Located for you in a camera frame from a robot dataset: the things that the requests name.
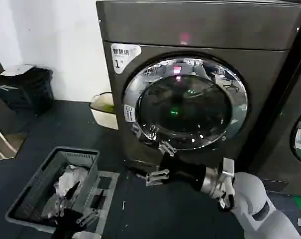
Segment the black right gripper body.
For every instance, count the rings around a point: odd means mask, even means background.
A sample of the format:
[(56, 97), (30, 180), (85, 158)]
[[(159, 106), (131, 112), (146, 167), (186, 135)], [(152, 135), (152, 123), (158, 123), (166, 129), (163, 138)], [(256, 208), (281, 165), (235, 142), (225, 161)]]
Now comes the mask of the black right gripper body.
[(160, 163), (160, 170), (168, 169), (168, 178), (162, 180), (164, 184), (173, 181), (183, 181), (200, 191), (206, 175), (206, 166), (203, 164), (187, 163), (180, 159), (178, 154), (171, 157), (165, 153)]

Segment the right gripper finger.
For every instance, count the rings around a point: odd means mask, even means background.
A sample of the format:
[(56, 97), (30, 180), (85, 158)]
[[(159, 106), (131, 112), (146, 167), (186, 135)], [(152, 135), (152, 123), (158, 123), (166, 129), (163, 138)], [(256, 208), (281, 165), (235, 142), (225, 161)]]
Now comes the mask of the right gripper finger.
[(177, 155), (177, 150), (164, 140), (159, 142), (158, 149), (163, 155), (167, 154), (170, 157), (175, 157)]
[(170, 170), (164, 169), (146, 174), (146, 187), (163, 184), (169, 179)]

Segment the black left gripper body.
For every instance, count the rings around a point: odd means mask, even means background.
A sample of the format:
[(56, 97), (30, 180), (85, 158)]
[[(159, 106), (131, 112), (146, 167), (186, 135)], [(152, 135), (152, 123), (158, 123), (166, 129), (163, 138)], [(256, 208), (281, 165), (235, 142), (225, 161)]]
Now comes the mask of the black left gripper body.
[(71, 239), (75, 233), (82, 232), (84, 228), (76, 223), (77, 219), (82, 216), (83, 214), (80, 212), (65, 209), (64, 215), (57, 218), (53, 239)]

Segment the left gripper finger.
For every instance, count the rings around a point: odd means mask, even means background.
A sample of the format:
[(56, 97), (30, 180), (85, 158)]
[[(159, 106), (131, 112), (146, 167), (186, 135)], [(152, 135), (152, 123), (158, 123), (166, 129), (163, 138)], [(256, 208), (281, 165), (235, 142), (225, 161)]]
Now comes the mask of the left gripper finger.
[(89, 226), (100, 215), (100, 203), (103, 199), (104, 190), (97, 195), (97, 198), (93, 201), (90, 208), (84, 209), (83, 215), (76, 220), (76, 224), (79, 226)]
[(71, 198), (76, 192), (78, 186), (80, 184), (80, 181), (75, 183), (75, 185), (68, 190), (65, 196), (59, 197), (54, 202), (54, 214), (55, 217), (63, 217), (65, 214), (65, 210), (71, 206)]

